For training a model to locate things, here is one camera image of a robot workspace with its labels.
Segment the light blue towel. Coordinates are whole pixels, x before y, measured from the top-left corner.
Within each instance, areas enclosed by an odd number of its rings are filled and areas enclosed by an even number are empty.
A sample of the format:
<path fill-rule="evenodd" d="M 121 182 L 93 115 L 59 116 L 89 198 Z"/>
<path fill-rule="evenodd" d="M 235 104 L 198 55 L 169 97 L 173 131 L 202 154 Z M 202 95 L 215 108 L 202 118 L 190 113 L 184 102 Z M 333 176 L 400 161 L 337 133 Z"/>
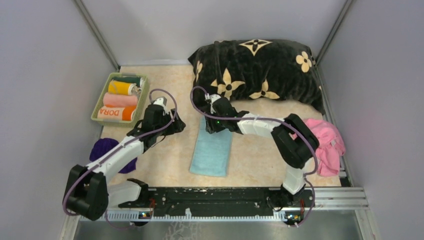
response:
<path fill-rule="evenodd" d="M 189 172 L 208 177 L 226 177 L 233 134 L 227 129 L 210 134 L 206 127 L 206 120 L 201 117 Z"/>

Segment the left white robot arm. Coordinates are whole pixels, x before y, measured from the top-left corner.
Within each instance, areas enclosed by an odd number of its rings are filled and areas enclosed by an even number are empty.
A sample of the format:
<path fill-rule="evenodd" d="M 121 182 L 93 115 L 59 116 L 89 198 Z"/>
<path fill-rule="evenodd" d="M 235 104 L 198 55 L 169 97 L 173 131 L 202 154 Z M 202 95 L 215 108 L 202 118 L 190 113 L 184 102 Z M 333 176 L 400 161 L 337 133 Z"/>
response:
<path fill-rule="evenodd" d="M 149 203 L 148 184 L 130 178 L 109 186 L 110 180 L 133 159 L 151 148 L 158 137 L 180 133 L 185 123 L 177 109 L 168 110 L 163 103 L 152 103 L 123 140 L 99 159 L 89 164 L 75 165 L 69 172 L 63 211 L 69 216 L 83 216 L 96 221 L 110 207 L 132 203 L 144 207 Z"/>

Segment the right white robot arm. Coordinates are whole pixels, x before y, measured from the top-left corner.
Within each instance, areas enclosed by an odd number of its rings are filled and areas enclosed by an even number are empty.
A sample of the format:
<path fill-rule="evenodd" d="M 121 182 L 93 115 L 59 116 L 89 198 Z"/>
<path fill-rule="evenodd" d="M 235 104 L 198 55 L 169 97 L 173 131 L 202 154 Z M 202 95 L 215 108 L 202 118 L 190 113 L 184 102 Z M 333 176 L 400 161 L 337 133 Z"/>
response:
<path fill-rule="evenodd" d="M 228 130 L 240 135 L 255 135 L 274 141 L 286 163 L 281 199 L 287 206 L 295 206 L 301 200 L 306 185 L 306 164 L 317 160 L 320 143 L 305 122 L 291 113 L 285 118 L 264 117 L 249 111 L 237 111 L 227 98 L 206 94 L 209 111 L 203 113 L 208 133 Z"/>

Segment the purple towel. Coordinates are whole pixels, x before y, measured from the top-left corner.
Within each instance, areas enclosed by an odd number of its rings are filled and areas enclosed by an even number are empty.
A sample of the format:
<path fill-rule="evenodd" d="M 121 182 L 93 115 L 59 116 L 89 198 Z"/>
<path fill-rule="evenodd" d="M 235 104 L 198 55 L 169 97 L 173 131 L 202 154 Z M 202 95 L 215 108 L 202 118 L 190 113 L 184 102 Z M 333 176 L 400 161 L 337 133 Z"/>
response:
<path fill-rule="evenodd" d="M 116 147 L 119 144 L 119 142 L 116 139 L 113 138 L 100 138 L 97 140 L 90 152 L 89 155 L 89 161 L 94 162 L 106 153 L 108 153 L 110 150 L 112 150 L 114 147 Z M 125 165 L 120 171 L 120 174 L 128 174 L 136 170 L 136 163 L 138 158 L 134 158 L 131 160 L 127 165 Z"/>

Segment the black floral blanket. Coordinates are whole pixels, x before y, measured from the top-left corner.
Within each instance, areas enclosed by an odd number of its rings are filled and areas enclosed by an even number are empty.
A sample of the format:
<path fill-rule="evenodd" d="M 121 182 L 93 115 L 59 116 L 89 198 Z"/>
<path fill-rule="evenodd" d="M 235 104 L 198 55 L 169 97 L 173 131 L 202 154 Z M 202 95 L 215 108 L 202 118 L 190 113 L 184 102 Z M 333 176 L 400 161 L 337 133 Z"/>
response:
<path fill-rule="evenodd" d="M 215 41 L 195 50 L 193 86 L 230 101 L 298 101 L 325 115 L 313 51 L 285 39 Z"/>

